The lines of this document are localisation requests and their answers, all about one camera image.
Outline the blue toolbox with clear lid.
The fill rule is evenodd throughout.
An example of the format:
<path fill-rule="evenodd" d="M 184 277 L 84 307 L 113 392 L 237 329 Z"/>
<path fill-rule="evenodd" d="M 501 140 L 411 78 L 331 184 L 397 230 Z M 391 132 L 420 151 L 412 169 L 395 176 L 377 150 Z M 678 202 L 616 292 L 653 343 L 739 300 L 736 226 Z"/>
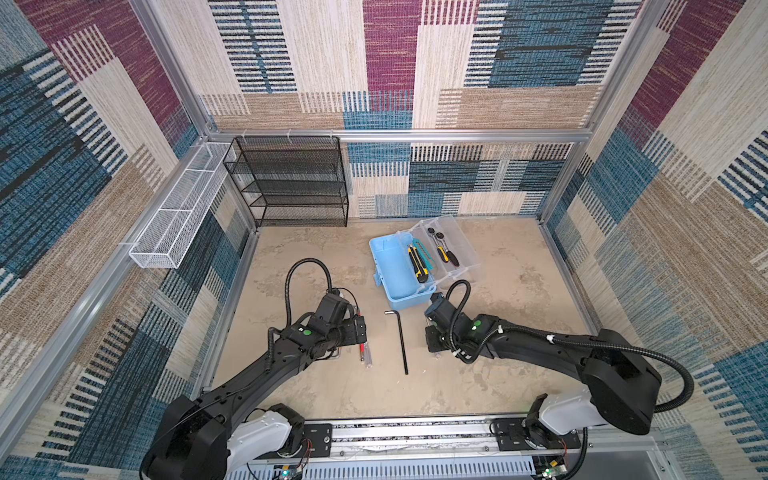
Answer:
<path fill-rule="evenodd" d="M 481 260 L 457 220 L 441 216 L 369 241 L 375 265 L 374 280 L 392 310 L 429 302 L 432 294 L 447 291 L 457 280 L 481 281 Z"/>

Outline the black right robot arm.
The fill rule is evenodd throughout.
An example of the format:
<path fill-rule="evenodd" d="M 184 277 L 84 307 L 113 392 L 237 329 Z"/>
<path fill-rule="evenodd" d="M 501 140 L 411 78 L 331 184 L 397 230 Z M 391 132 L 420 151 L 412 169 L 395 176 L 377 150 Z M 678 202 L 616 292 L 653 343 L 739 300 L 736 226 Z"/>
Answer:
<path fill-rule="evenodd" d="M 655 414 L 675 410 L 692 397 L 695 381 L 679 361 L 631 345 L 618 332 L 570 335 L 512 323 L 498 316 L 468 317 L 464 295 L 434 293 L 425 311 L 430 352 L 449 352 L 465 365 L 480 358 L 514 360 L 566 375 L 581 388 L 541 394 L 521 423 L 534 449 L 561 442 L 576 430 L 611 425 L 646 435 Z"/>

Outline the yellow black utility knife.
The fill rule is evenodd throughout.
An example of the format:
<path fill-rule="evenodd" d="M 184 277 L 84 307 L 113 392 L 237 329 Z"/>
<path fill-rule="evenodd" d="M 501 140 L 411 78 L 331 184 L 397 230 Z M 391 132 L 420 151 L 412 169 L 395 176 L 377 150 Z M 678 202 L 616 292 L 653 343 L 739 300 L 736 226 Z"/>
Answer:
<path fill-rule="evenodd" d="M 414 267 L 414 273 L 416 276 L 417 281 L 420 284 L 426 283 L 429 279 L 429 272 L 427 272 L 423 266 L 420 264 L 418 255 L 415 253 L 415 251 L 412 248 L 412 245 L 408 246 L 408 253 L 412 262 L 412 265 Z"/>

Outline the black handle screwdriver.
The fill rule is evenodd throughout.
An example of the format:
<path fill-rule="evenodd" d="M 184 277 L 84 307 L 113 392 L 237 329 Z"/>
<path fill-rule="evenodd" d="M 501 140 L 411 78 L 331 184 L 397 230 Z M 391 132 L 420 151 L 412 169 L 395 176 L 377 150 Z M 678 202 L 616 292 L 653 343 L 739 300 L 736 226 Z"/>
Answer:
<path fill-rule="evenodd" d="M 451 265 L 453 265 L 454 267 L 459 267 L 460 266 L 460 262 L 459 262 L 458 258 L 456 257 L 456 255 L 450 250 L 450 248 L 449 248 L 449 246 L 448 246 L 448 244 L 447 244 L 447 242 L 445 240 L 444 234 L 442 232 L 437 232 L 437 236 L 441 240 L 441 243 L 443 244 L 444 249 L 446 250 L 447 256 L 449 257 L 449 260 L 450 260 L 449 263 Z"/>

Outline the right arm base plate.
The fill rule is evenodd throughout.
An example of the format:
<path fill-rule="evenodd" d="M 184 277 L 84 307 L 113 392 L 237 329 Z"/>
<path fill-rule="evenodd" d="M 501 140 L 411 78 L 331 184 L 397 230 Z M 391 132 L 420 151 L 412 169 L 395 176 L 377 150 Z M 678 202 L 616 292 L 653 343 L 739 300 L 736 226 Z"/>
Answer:
<path fill-rule="evenodd" d="M 524 417 L 501 417 L 489 424 L 489 432 L 496 439 L 500 451 L 574 450 L 581 448 L 581 439 L 575 432 L 559 436 L 539 422 L 527 423 Z"/>

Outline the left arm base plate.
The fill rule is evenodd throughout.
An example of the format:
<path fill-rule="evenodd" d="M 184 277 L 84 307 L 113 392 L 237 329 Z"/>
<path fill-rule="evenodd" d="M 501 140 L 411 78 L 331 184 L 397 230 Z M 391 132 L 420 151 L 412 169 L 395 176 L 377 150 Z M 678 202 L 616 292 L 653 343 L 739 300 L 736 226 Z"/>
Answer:
<path fill-rule="evenodd" d="M 291 459 L 327 458 L 331 454 L 331 423 L 309 423 L 294 426 L 279 454 Z"/>

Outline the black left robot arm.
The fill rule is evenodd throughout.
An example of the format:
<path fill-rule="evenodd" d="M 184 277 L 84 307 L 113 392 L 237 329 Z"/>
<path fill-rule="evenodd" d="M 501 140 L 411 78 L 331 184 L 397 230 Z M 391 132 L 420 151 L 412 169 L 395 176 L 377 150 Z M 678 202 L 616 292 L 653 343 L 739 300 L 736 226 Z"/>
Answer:
<path fill-rule="evenodd" d="M 366 326 L 353 295 L 331 280 L 317 308 L 271 327 L 267 350 L 219 387 L 190 399 L 181 395 L 165 409 L 141 461 L 142 479 L 223 479 L 233 469 L 289 444 L 302 446 L 303 419 L 279 404 L 265 426 L 249 416 L 280 385 L 345 346 L 363 344 Z"/>

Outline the teal utility knife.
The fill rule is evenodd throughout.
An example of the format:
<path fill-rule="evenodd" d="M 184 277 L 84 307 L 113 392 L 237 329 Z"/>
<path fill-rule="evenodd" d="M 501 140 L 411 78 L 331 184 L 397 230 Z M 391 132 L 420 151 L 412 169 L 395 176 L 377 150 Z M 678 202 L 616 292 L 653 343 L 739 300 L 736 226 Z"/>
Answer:
<path fill-rule="evenodd" d="M 435 266 L 424 244 L 419 239 L 414 238 L 412 241 L 412 248 L 415 251 L 415 253 L 418 255 L 419 262 L 423 266 L 423 268 L 427 272 L 432 273 L 435 269 Z"/>

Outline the black hex key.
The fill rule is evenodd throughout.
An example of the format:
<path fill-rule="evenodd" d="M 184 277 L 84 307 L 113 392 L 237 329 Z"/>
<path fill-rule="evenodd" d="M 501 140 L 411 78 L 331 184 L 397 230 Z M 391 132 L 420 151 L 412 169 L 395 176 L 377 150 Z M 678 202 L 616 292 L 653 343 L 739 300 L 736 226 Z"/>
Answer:
<path fill-rule="evenodd" d="M 399 344 L 400 344 L 400 350 L 401 350 L 401 358 L 402 358 L 402 364 L 403 364 L 403 370 L 404 374 L 407 376 L 409 375 L 409 366 L 408 366 L 408 360 L 407 360 L 407 352 L 406 352 L 406 346 L 405 346 L 405 339 L 404 339 L 404 332 L 403 332 L 403 325 L 401 320 L 401 315 L 397 310 L 386 310 L 384 312 L 385 315 L 393 315 L 396 318 L 397 327 L 398 327 L 398 335 L 399 335 Z"/>

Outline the yellow black ratchet wrench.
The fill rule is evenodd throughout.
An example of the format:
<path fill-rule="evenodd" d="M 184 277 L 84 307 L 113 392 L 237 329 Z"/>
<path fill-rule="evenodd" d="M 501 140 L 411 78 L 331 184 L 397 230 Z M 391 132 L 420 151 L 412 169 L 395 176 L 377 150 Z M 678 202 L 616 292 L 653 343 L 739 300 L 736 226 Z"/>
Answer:
<path fill-rule="evenodd" d="M 427 232 L 428 232 L 430 238 L 435 243 L 435 246 L 436 246 L 436 249 L 438 251 L 440 259 L 444 263 L 449 263 L 450 262 L 449 257 L 447 256 L 446 250 L 444 249 L 444 246 L 441 243 L 441 240 L 437 236 L 437 231 L 433 227 L 428 227 L 427 228 Z"/>

